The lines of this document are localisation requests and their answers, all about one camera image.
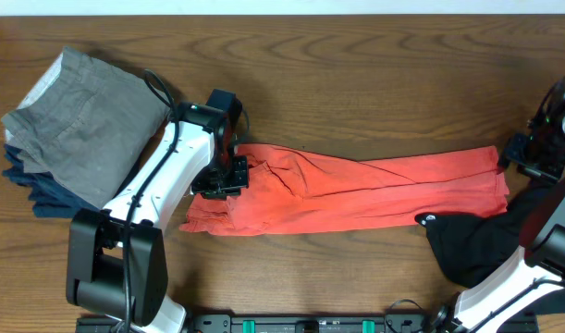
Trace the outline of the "red soccer t-shirt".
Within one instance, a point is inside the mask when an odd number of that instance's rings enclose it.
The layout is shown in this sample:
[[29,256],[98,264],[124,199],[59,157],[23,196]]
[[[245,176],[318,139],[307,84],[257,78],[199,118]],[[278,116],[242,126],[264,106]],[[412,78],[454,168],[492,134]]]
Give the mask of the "red soccer t-shirt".
[[425,212],[494,216],[509,188],[493,146],[352,161],[244,144],[249,186],[224,201],[193,199],[180,230],[216,236],[294,235],[409,226]]

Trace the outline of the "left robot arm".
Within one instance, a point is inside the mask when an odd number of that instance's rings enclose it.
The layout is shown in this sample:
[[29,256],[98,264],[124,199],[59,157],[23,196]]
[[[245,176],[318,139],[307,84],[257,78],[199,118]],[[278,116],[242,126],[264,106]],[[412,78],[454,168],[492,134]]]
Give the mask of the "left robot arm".
[[182,104],[147,164],[100,211],[82,209],[70,223],[66,295],[93,313],[78,332],[184,332],[188,313],[166,293],[164,232],[189,194],[209,200],[249,186],[247,159],[234,135],[247,113]]

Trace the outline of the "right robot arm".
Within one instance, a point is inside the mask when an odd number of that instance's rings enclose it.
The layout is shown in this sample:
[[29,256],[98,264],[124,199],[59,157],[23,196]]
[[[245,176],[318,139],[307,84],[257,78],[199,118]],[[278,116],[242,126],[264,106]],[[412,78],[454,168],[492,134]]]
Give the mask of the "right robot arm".
[[532,302],[565,289],[565,76],[548,90],[528,128],[508,141],[498,163],[515,164],[552,190],[524,220],[511,257],[457,296],[436,323],[438,332],[495,332]]

